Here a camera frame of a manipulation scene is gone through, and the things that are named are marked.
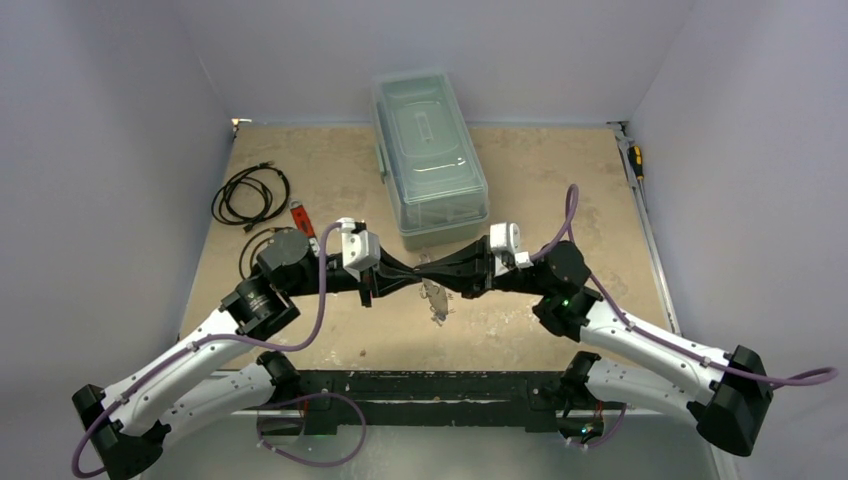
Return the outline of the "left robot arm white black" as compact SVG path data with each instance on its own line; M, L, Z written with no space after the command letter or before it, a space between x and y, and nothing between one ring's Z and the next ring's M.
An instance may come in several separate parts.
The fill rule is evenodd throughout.
M353 291L368 305L420 280L352 218L316 240L298 229L271 240L250 274L184 338L123 380L73 394L85 428L72 453L74 477L132 479L167 443L225 414L289 407L298 382L287 375L287 356L316 341L329 294Z

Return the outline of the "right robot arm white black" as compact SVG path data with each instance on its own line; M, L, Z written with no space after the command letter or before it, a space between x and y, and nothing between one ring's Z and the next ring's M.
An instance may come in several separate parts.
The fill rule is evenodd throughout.
M740 457L753 453L774 398L758 353L691 342L628 315L588 287L591 270L570 241L548 246L539 258L521 252L507 264L504 256L481 238L413 272L466 299L492 290L537 295L532 311L549 333L639 365L637 383L629 383L625 373L602 372L599 360L579 363L561 381L569 404L584 407L595 399L681 413L713 446Z

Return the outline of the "metal key organizer plate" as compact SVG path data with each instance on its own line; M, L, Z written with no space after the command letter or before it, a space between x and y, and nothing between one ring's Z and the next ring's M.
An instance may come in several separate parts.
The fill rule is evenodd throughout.
M419 295L429 304L431 320L441 327L448 317L454 312L450 306L452 296L443 286L429 279L423 279L419 289Z

